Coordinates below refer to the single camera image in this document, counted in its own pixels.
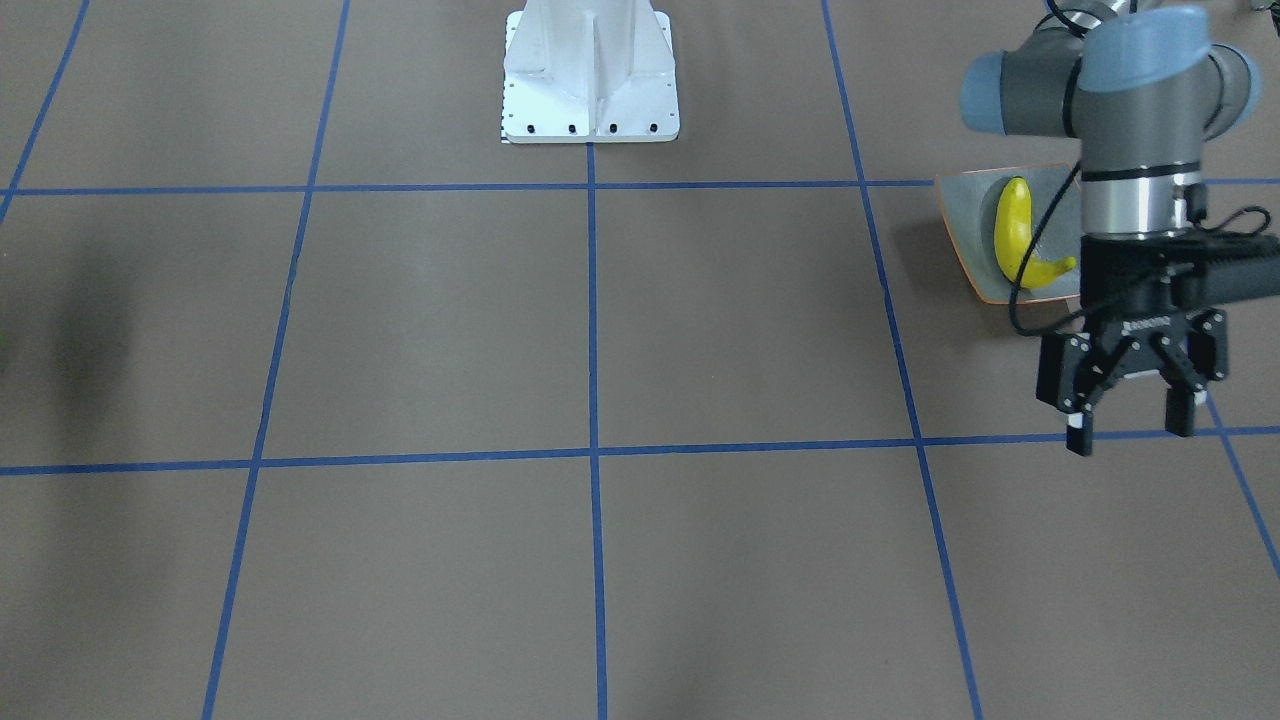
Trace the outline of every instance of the yellow banana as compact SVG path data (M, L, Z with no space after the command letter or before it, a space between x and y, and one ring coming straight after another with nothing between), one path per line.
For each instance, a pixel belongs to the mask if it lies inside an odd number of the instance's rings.
M1018 266L1023 263L1027 246L1032 243L1032 191L1027 179L1015 177L1000 193L996 205L996 261L1009 282L1018 278ZM1023 287L1036 290L1056 281L1060 275L1075 268L1075 258L1062 258L1050 263L1034 252L1027 261L1023 273Z

